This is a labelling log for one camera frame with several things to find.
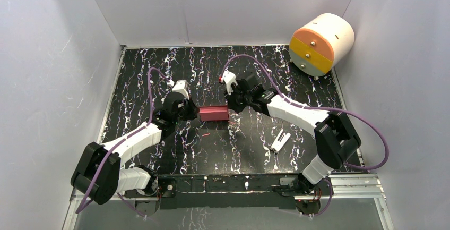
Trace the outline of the pink paper box sheet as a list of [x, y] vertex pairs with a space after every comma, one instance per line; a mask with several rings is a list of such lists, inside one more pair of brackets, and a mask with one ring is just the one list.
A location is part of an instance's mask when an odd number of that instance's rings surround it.
[[227, 105], [202, 106], [199, 108], [202, 121], [228, 121], [230, 119]]

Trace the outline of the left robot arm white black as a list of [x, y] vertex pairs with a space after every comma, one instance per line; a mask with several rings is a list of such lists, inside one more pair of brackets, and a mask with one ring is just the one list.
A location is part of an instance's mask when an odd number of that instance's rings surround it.
[[71, 186], [99, 205], [125, 191], [139, 190], [145, 196], [155, 195], [159, 189], [155, 171], [145, 166], [128, 169], [123, 166], [174, 133], [180, 121], [194, 120], [198, 113], [199, 108], [187, 90], [169, 92], [151, 120], [113, 141], [89, 143], [71, 177]]

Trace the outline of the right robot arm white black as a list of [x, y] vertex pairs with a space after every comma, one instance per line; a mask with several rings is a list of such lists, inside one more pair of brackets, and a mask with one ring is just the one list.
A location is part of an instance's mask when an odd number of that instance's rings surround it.
[[264, 89], [251, 72], [237, 78], [234, 73], [224, 71], [219, 82], [226, 86], [224, 96], [228, 108], [235, 113], [250, 107], [258, 113], [287, 121], [314, 138], [317, 155], [296, 180], [274, 187], [275, 192], [284, 196], [314, 194], [320, 182], [340, 169], [361, 145], [348, 115], [339, 109], [309, 109], [305, 104], [290, 101], [276, 89]]

